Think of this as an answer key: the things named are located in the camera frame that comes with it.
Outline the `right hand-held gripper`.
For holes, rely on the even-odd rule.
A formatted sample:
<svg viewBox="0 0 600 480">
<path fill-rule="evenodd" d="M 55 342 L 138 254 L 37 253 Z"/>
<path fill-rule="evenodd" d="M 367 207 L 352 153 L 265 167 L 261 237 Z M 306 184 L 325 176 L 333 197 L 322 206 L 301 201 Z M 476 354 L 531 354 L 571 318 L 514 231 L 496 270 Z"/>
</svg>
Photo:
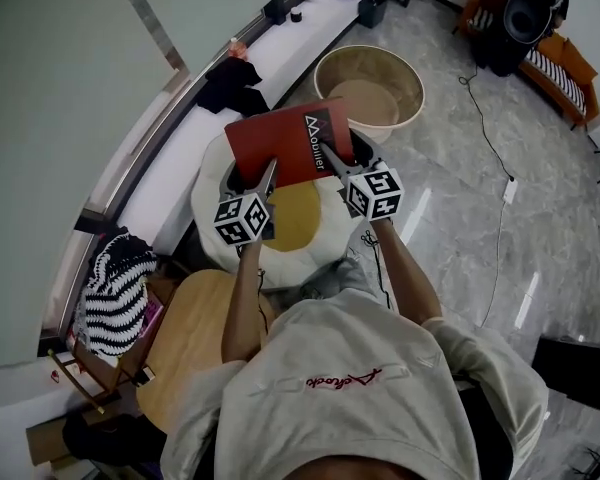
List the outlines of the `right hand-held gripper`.
<svg viewBox="0 0 600 480">
<path fill-rule="evenodd" d="M 355 165 L 346 164 L 330 146 L 324 147 L 326 162 L 343 182 L 340 193 L 350 216 L 393 218 L 404 197 L 397 170 L 388 166 L 383 148 L 367 135 L 351 133 L 351 143 Z"/>
</svg>

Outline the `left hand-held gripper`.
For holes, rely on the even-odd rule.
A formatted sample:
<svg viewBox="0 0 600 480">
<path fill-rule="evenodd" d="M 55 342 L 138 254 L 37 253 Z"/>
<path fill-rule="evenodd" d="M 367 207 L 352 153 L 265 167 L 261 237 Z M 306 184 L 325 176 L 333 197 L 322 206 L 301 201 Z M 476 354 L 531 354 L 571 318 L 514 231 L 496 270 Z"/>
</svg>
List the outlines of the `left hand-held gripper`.
<svg viewBox="0 0 600 480">
<path fill-rule="evenodd" d="M 269 202 L 277 179 L 277 159 L 272 158 L 257 186 L 257 192 L 244 191 L 244 182 L 235 161 L 220 182 L 220 199 L 213 226 L 228 246 L 243 246 L 259 239 L 275 237 L 274 205 Z"/>
</svg>

